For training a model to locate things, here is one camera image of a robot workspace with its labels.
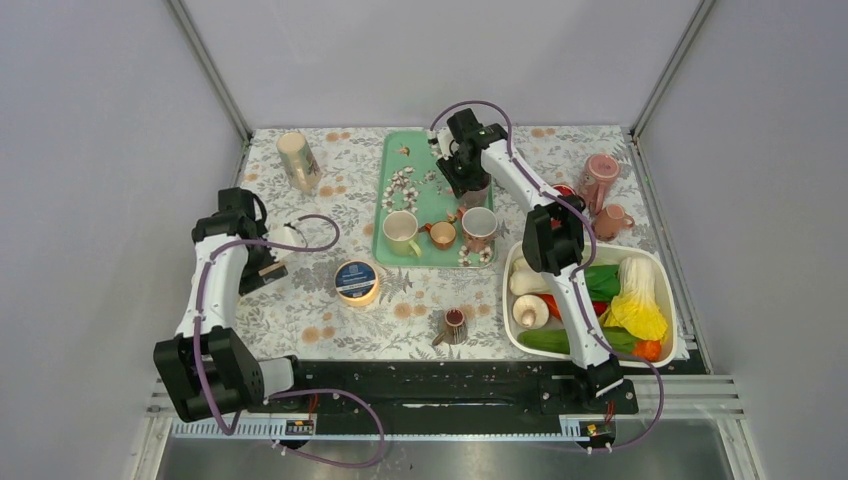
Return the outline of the mauve mug black handle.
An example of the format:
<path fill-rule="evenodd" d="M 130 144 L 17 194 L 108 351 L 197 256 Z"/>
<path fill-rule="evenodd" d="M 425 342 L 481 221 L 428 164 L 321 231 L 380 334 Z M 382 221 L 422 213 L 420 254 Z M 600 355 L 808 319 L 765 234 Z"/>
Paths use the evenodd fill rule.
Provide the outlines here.
<path fill-rule="evenodd" d="M 459 197 L 459 206 L 463 209 L 485 207 L 489 198 L 490 186 L 479 190 L 468 190 Z"/>

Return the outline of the small orange mug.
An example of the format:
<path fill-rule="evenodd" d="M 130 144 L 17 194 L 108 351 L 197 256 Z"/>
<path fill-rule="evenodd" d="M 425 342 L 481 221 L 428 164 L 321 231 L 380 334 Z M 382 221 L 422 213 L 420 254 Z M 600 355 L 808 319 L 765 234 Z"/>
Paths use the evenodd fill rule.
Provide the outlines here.
<path fill-rule="evenodd" d="M 426 223 L 419 228 L 420 233 L 427 233 L 431 244 L 439 250 L 451 248 L 457 238 L 457 232 L 449 221 Z"/>

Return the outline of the light green mug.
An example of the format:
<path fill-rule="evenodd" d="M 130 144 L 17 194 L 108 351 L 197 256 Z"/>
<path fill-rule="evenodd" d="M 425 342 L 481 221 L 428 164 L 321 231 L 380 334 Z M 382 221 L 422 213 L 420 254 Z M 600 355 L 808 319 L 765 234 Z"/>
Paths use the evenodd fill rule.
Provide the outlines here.
<path fill-rule="evenodd" d="M 395 211 L 387 215 L 382 225 L 383 237 L 389 250 L 402 257 L 420 257 L 422 250 L 417 243 L 419 223 L 408 211 Z"/>

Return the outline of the cream floral tall mug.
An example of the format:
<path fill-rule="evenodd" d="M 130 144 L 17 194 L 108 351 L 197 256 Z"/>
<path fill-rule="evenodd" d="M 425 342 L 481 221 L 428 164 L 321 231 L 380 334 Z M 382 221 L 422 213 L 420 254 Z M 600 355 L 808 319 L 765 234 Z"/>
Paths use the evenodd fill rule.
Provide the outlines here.
<path fill-rule="evenodd" d="M 322 172 L 306 137 L 297 131 L 284 133 L 277 139 L 276 148 L 290 185 L 303 193 L 313 193 Z"/>

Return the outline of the dark brown mug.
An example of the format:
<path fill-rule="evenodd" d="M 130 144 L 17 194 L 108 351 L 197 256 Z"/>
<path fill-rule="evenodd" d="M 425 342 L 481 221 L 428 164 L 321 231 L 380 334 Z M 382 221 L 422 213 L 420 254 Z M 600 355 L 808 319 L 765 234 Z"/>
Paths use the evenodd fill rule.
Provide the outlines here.
<path fill-rule="evenodd" d="M 467 337 L 468 326 L 465 314 L 460 309 L 450 309 L 444 313 L 438 333 L 431 345 L 438 346 L 442 343 L 458 345 L 465 342 Z"/>

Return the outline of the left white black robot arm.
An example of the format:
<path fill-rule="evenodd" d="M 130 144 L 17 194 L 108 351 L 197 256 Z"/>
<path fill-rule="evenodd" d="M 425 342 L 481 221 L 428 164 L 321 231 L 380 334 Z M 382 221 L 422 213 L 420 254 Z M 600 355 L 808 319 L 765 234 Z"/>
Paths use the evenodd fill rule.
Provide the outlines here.
<path fill-rule="evenodd" d="M 173 338 L 158 342 L 153 360 L 178 417 L 196 422 L 236 414 L 268 395 L 288 411 L 309 401 L 310 385 L 292 356 L 258 361 L 234 329 L 242 296 L 288 271 L 263 245 L 267 210 L 243 188 L 219 191 L 218 209 L 191 236 L 196 266 L 186 312 Z"/>

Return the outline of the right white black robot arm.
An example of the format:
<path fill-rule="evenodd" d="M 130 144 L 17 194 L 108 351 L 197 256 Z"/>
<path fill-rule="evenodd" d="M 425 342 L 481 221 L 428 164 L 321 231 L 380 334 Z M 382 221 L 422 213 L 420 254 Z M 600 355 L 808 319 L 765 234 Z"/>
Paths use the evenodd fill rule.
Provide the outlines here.
<path fill-rule="evenodd" d="M 436 165 L 456 197 L 496 182 L 525 213 L 524 258 L 566 315 L 570 358 L 578 369 L 575 402 L 583 410 L 597 412 L 622 386 L 623 372 L 616 352 L 602 337 L 583 273 L 593 261 L 583 256 L 583 250 L 597 250 L 594 234 L 579 198 L 561 195 L 523 159 L 514 145 L 512 124 L 485 126 L 472 105 L 470 101 L 452 105 L 430 125 L 428 142 Z"/>

